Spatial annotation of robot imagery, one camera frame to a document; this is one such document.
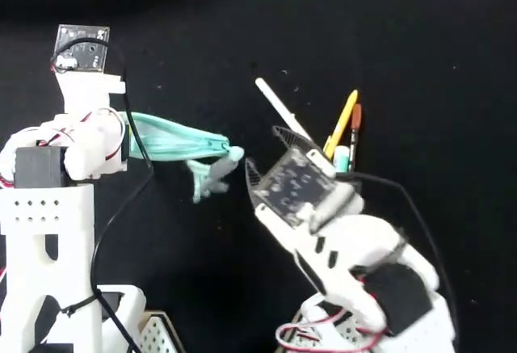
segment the teal marker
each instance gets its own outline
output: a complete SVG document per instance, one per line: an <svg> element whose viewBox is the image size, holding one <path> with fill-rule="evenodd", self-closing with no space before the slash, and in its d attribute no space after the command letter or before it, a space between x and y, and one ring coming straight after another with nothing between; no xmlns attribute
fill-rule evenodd
<svg viewBox="0 0 517 353"><path fill-rule="evenodd" d="M334 167L338 173L348 171L348 161L350 160L350 149L345 145L339 145L334 151Z"/></svg>

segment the white rod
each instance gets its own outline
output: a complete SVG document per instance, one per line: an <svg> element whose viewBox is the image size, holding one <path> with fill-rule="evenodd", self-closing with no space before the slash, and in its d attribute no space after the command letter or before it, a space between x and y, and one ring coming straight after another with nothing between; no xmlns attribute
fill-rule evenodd
<svg viewBox="0 0 517 353"><path fill-rule="evenodd" d="M263 78L257 78L255 80L255 85L260 89L260 91L263 93L266 99L269 100L273 108L276 109L280 117L284 119L285 124L287 124L292 131L312 141L309 134L304 130L301 124L298 123L294 114L287 109L284 103L282 103L282 100L279 99L276 93L271 89L269 85L267 85Z"/></svg>

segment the black cable wire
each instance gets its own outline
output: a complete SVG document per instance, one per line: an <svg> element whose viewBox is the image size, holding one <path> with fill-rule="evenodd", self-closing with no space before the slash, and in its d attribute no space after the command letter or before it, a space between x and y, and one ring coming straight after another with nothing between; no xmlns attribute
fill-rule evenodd
<svg viewBox="0 0 517 353"><path fill-rule="evenodd" d="M133 351L135 353L141 353L141 349L138 347L138 345L135 343L135 341L132 339L129 332L125 329L124 325L120 321L120 319L116 316L115 311L111 308L111 306L107 303L107 301L102 296L102 293L97 288L98 284L98 260L99 260L99 250L101 248L101 245L103 244L103 239L106 236L107 231L112 228L113 223L124 213L126 208L145 190L145 187L149 184L150 180L154 176L154 168L153 163L151 162L149 155L147 154L147 150L145 149L144 143L142 142L142 139L140 137L140 134L138 133L137 126L135 124L135 120L132 117L132 108L131 104L129 102L128 97L128 89L127 89L127 80L126 80L126 63L124 54L122 53L122 50L117 47L112 42L108 42L106 40L99 40L96 38L77 38L75 40L71 40L67 44L64 44L62 47L60 47L52 56L51 58L51 65L52 67L58 72L63 73L63 71L68 70L74 70L74 68L70 69L62 69L56 66L56 59L57 56L59 56L64 51L72 48L76 44L82 44L82 43L92 43L92 44L100 44L106 48L111 48L112 50L116 51L116 54L120 60L120 63L122 65L122 74L121 79L123 82L126 83L126 92L123 95L124 99L124 107L125 112L128 118L129 126L131 127L132 134L135 137L135 141L137 142L138 148L141 151L142 157L145 160L145 164L147 165L147 168L149 169L148 175L145 177L144 181L128 196L128 198L118 207L118 209L115 211L113 216L111 216L110 220L106 223L104 226L99 239L97 240L94 248L94 252L92 254L91 258L91 265L90 265L90 286L91 291L94 293L95 298L99 301L101 306L103 306L104 310L106 310L106 313L110 316L110 318L113 320L113 323L119 330L119 332L122 334L126 342L128 343L128 351Z"/></svg>
<svg viewBox="0 0 517 353"><path fill-rule="evenodd" d="M455 345L456 345L456 349L457 349L460 345L460 325L458 322L456 294L454 293L454 289L452 288L451 280L449 279L447 271L445 270L445 264L443 263L442 254L441 254L438 246L435 243L435 239L433 238L431 231L429 230L429 226L427 226L427 223L423 219L422 214L417 209L417 206L414 203L413 199L411 198L410 193L408 193L407 190L400 183L397 183L397 182L389 180L389 179L377 177L376 175L371 175L371 174L355 173L355 172L339 173L338 179L339 180L359 179L359 180L363 180L363 181L379 183L379 184L393 187L393 188L399 190L402 193L402 195L406 198L406 201L407 201L408 205L410 206L411 210L413 211L413 214L416 217L417 222L420 225L420 228L424 232L424 235L426 236L427 241L429 242L429 245L431 246L431 251L433 252L433 255L435 256L436 265L438 267L439 274L441 275L441 278L443 281L443 286L445 288L445 293L448 298L448 305L449 305L449 311L451 312L452 324L454 325L454 329L456 331Z"/></svg>

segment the circuit board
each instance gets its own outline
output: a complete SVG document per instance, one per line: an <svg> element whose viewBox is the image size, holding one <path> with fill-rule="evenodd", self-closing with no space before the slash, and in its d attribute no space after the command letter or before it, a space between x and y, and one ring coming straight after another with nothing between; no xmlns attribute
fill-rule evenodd
<svg viewBox="0 0 517 353"><path fill-rule="evenodd" d="M108 41L109 35L109 27L60 24L57 30L54 53L63 45L77 38L96 38ZM77 66L74 68L75 71L102 73L106 64L106 55L107 48L101 44L83 43L76 44L64 51L61 58L73 61L73 63L67 65Z"/></svg>
<svg viewBox="0 0 517 353"><path fill-rule="evenodd" d="M293 146L264 176L254 193L292 227L302 223L296 216L305 203L317 207L336 183Z"/></svg>

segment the yellow pen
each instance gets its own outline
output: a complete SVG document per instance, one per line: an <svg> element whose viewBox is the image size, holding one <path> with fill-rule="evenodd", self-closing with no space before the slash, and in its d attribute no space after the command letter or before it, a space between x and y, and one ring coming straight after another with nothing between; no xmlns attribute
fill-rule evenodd
<svg viewBox="0 0 517 353"><path fill-rule="evenodd" d="M327 143L323 148L325 155L329 159L332 159L332 157L334 156L334 151L336 150L336 147L339 145L339 141L341 140L343 132L347 127L348 120L350 119L350 116L352 114L352 109L354 108L355 103L357 103L357 95L357 90L354 90L352 93L350 93L350 96L348 96L347 103L345 104L345 107L343 108L343 111L339 116L336 128L334 128L332 136L330 136L329 139L327 139Z"/></svg>

